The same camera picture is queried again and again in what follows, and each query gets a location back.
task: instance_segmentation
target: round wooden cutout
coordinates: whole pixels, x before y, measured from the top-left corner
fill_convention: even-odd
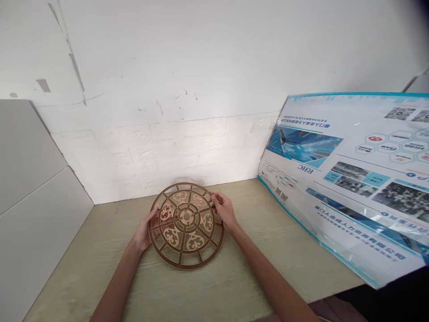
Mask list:
[[[213,211],[211,194],[189,182],[164,189],[155,199],[159,214],[149,235],[157,253],[170,265],[195,269],[209,263],[223,241],[222,220]]]

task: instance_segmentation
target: hand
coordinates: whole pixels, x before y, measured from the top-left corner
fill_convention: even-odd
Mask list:
[[[153,224],[156,224],[155,214],[159,213],[158,205],[153,208],[153,210],[143,218],[142,222],[135,231],[133,241],[136,243],[139,250],[143,253],[152,243],[151,237],[149,236],[149,221],[152,220]],[[155,238],[159,235],[159,229],[155,231]]]
[[[222,219],[225,229],[230,232],[231,229],[238,225],[237,219],[234,215],[232,201],[222,192],[210,191],[210,193],[212,194],[211,201],[213,201],[216,208],[216,213]]]

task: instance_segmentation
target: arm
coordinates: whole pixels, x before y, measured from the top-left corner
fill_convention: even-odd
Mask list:
[[[211,200],[223,221],[225,229],[231,234],[245,255],[280,320],[283,322],[319,322],[310,307],[240,227],[234,216],[231,200],[221,192],[210,191],[210,193],[213,194]]]
[[[147,233],[149,221],[158,211],[155,208],[142,220],[133,238],[128,243],[124,255],[110,281],[103,297],[91,317],[90,322],[119,322],[126,298],[134,278],[135,270],[143,252],[150,246]]]

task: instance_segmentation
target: desk surface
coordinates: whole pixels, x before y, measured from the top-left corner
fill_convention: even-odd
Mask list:
[[[257,179],[211,189],[229,196],[243,229],[306,302],[364,283],[286,214]],[[89,320],[154,199],[95,206],[25,321]],[[214,260],[193,271],[173,268],[149,248],[137,269],[123,321],[252,321],[272,312],[226,234]]]

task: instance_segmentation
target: poster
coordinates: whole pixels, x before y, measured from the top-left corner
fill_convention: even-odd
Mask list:
[[[258,177],[372,287],[429,263],[429,94],[289,96]]]

